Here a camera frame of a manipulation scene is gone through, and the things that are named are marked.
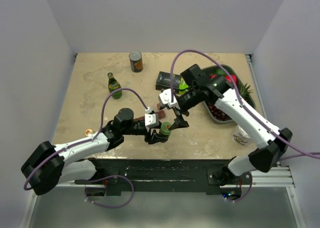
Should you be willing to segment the green pill bottle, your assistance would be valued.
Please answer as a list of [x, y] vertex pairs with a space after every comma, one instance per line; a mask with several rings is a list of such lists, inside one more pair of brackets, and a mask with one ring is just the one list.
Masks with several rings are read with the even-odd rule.
[[161, 127], [160, 127], [160, 130], [159, 132], [163, 135], [163, 136], [166, 136], [166, 137], [169, 137], [170, 134], [171, 134], [171, 131], [170, 131], [170, 127], [171, 127], [171, 123], [170, 122], [163, 122], [161, 124]]

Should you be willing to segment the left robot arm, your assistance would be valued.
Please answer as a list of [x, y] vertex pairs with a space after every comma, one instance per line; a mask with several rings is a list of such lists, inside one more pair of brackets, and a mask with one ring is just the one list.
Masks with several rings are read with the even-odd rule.
[[39, 196], [70, 180], [99, 184], [104, 172], [91, 161], [81, 159], [118, 147], [125, 135], [144, 136], [149, 145], [165, 143], [171, 134], [170, 126], [168, 122], [160, 122], [154, 111], [147, 111], [142, 119], [135, 120], [131, 109], [122, 108], [106, 126], [85, 138], [56, 145], [44, 141], [21, 167], [26, 178], [23, 189], [33, 190]]

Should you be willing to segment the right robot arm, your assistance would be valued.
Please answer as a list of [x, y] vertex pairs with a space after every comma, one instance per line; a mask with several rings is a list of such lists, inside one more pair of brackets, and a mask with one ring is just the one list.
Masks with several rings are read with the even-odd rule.
[[237, 94], [236, 85], [221, 75], [209, 78], [194, 64], [181, 76], [191, 89], [179, 97], [171, 98], [169, 102], [179, 117], [201, 102], [211, 103], [236, 122], [256, 145], [256, 150], [246, 156], [237, 156], [227, 164], [222, 173], [223, 180], [233, 185], [246, 172], [269, 172], [286, 152], [287, 143], [293, 136], [291, 130], [280, 129], [267, 121]]

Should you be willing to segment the red weekly pill organizer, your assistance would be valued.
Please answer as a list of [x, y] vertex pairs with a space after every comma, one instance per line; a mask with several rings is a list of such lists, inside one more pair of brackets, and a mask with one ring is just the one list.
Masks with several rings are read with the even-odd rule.
[[[162, 119], [164, 119], [164, 118], [166, 117], [166, 113], [165, 113], [165, 111], [164, 111], [163, 109], [161, 109], [161, 104], [160, 104], [160, 103], [157, 103], [157, 104], [156, 104], [156, 111], [155, 111], [155, 113], [158, 115], [158, 119], [159, 119], [159, 120], [162, 120]], [[134, 118], [133, 120], [134, 120], [135, 122], [137, 122], [137, 121], [142, 121], [144, 118], [145, 118], [145, 116], [143, 115], [143, 116]]]

